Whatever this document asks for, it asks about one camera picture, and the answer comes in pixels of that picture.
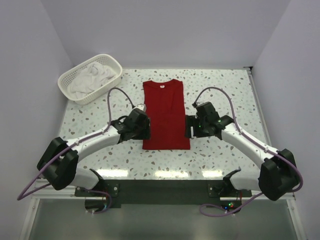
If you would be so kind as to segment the red t shirt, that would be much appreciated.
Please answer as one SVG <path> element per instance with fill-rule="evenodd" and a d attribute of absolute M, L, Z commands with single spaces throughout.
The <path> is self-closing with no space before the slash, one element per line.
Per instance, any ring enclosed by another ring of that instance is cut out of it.
<path fill-rule="evenodd" d="M 150 119 L 150 138 L 143 141 L 144 150 L 190 150 L 185 137 L 186 112 L 184 86 L 179 80 L 143 83 L 144 104 Z"/>

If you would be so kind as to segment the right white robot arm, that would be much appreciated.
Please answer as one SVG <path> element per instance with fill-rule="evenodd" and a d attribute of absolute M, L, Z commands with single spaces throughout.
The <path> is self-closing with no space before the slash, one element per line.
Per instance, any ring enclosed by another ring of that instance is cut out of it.
<path fill-rule="evenodd" d="M 278 150 L 245 131 L 228 115 L 220 116 L 212 103 L 193 103 L 196 113 L 185 117 L 188 138 L 216 137 L 231 144 L 247 156 L 259 173 L 244 173 L 240 168 L 223 177 L 221 192 L 259 191 L 272 201 L 302 186 L 294 155 L 288 149 Z"/>

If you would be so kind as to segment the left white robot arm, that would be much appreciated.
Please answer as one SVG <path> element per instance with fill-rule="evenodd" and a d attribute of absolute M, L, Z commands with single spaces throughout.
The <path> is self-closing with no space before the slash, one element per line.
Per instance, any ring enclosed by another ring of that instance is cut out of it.
<path fill-rule="evenodd" d="M 78 167 L 78 163 L 99 150 L 128 140 L 150 137 L 150 120 L 146 106 L 138 104 L 128 116 L 112 120 L 110 126 L 81 138 L 52 140 L 37 164 L 39 173 L 57 191 L 67 186 L 88 190 L 103 190 L 103 178 L 93 169 Z"/>

